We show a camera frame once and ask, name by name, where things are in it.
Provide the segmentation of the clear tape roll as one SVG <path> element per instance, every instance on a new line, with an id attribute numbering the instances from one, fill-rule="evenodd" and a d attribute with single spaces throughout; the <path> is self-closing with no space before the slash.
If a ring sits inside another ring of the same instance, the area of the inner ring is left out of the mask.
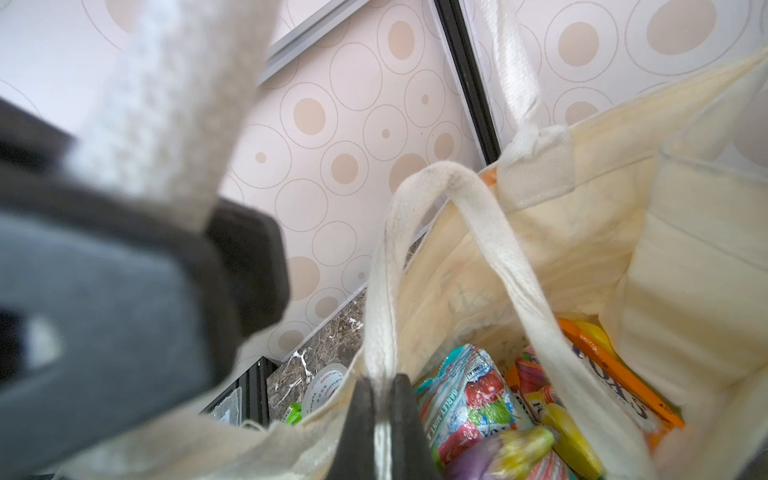
<path id="1" fill-rule="evenodd" d="M 302 416 L 307 417 L 322 407 L 343 383 L 347 368 L 338 363 L 325 366 L 310 381 L 302 399 Z"/>

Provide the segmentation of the purple toy eggplant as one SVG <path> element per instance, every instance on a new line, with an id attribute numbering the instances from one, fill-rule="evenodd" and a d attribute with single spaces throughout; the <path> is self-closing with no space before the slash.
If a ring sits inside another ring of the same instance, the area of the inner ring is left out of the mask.
<path id="1" fill-rule="evenodd" d="M 559 434 L 550 427 L 505 430 L 485 438 L 449 463 L 444 479 L 526 479 L 553 450 Z"/>

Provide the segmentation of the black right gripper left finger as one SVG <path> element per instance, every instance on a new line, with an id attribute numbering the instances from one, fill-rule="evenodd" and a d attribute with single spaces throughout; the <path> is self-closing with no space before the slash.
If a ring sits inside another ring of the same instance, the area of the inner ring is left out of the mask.
<path id="1" fill-rule="evenodd" d="M 327 480 L 370 480 L 375 478 L 374 393 L 368 378 L 354 386 L 342 434 Z"/>

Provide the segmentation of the cream canvas grocery bag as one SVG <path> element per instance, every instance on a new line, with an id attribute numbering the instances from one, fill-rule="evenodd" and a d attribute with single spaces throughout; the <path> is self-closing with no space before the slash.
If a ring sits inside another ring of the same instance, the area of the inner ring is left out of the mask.
<path id="1" fill-rule="evenodd" d="M 393 196 L 364 341 L 295 426 L 177 410 L 70 458 L 74 479 L 322 479 L 356 381 L 388 392 L 477 334 L 530 343 L 609 479 L 735 479 L 767 440 L 767 181 L 717 163 L 767 80 L 767 53 L 571 127 L 534 124 L 540 88 L 515 10 L 478 4 L 519 130 L 481 173 L 440 162 Z"/>

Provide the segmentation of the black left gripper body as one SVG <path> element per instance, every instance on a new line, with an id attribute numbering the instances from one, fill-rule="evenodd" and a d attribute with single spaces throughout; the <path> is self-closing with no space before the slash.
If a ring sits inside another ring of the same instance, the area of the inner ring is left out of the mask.
<path id="1" fill-rule="evenodd" d="M 62 180 L 68 134 L 1 106 L 1 475 L 20 479 L 198 396 L 290 300 L 270 216 L 191 233 Z"/>

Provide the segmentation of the teal mint candy bag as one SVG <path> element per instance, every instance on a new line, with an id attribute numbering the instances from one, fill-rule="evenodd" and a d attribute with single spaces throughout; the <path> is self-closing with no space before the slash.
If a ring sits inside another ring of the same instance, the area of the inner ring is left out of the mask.
<path id="1" fill-rule="evenodd" d="M 415 388 L 419 416 L 430 453 L 445 467 L 479 441 L 505 430 L 537 426 L 483 349 L 453 349 L 437 373 Z M 550 451 L 526 479 L 573 479 L 566 463 Z"/>

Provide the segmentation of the green small package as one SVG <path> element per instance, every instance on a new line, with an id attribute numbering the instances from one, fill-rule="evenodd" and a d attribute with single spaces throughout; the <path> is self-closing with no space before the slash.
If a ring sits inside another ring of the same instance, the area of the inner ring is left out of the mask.
<path id="1" fill-rule="evenodd" d="M 302 418 L 303 406 L 299 402 L 292 402 L 288 405 L 284 414 L 281 417 L 281 421 L 287 425 L 296 425 Z"/>

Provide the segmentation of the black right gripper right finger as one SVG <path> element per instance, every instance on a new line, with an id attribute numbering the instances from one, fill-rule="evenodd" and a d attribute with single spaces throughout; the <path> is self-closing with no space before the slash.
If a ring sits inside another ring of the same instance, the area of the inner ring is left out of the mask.
<path id="1" fill-rule="evenodd" d="M 392 478 L 440 479 L 441 475 L 431 457 L 413 389 L 405 374 L 398 374 L 391 384 L 388 414 L 391 424 L 389 438 Z"/>

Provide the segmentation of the left aluminium frame bar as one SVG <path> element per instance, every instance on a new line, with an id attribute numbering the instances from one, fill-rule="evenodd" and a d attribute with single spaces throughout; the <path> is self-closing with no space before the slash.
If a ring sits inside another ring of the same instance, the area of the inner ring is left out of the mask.
<path id="1" fill-rule="evenodd" d="M 368 4 L 368 1 L 304 1 L 304 4 L 309 7 L 310 14 L 294 27 L 290 27 L 289 22 L 283 18 L 283 14 L 288 17 L 291 16 L 290 4 L 291 1 L 281 2 L 278 26 L 276 27 L 276 33 L 273 35 L 273 41 L 267 50 L 267 60 L 258 81 L 259 86 L 295 60 L 300 54 L 304 53 L 309 47 L 316 44 L 343 21 L 357 13 L 363 6 Z"/>

